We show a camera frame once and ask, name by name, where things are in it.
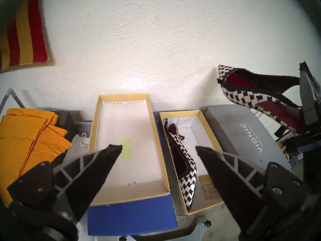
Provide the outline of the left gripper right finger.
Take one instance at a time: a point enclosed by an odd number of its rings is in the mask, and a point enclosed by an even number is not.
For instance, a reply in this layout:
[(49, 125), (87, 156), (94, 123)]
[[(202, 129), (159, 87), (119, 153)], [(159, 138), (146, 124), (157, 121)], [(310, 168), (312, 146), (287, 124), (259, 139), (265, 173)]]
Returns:
[(306, 183), (275, 161), (262, 168), (231, 153), (195, 149), (243, 235), (267, 235), (275, 223), (298, 212), (310, 195)]

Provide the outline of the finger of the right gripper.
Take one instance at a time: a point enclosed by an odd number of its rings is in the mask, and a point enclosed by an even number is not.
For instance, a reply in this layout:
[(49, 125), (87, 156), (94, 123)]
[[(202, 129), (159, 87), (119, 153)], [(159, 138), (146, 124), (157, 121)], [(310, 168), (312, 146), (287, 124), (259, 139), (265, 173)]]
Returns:
[(309, 77), (311, 73), (305, 61), (299, 64), (299, 71), (299, 90), (304, 116), (304, 123), (306, 126), (309, 126), (317, 122), (317, 112), (315, 109), (316, 97), (314, 93), (314, 87)]
[(315, 79), (315, 90), (316, 90), (316, 105), (321, 110), (321, 86), (319, 82)]

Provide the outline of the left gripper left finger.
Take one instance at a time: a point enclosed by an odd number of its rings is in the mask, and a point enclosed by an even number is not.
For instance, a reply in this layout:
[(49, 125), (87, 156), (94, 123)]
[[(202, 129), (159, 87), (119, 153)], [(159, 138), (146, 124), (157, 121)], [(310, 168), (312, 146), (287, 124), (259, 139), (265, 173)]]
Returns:
[(15, 217), (76, 223), (105, 183), (122, 145), (76, 156), (52, 168), (43, 161), (19, 177), (7, 190)]

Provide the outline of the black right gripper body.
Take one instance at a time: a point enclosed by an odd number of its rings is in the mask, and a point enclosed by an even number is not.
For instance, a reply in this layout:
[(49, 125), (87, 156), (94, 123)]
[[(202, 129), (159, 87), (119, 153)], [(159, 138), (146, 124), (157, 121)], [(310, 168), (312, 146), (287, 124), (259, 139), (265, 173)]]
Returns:
[(304, 153), (321, 146), (321, 133), (305, 133), (285, 139), (287, 153)]

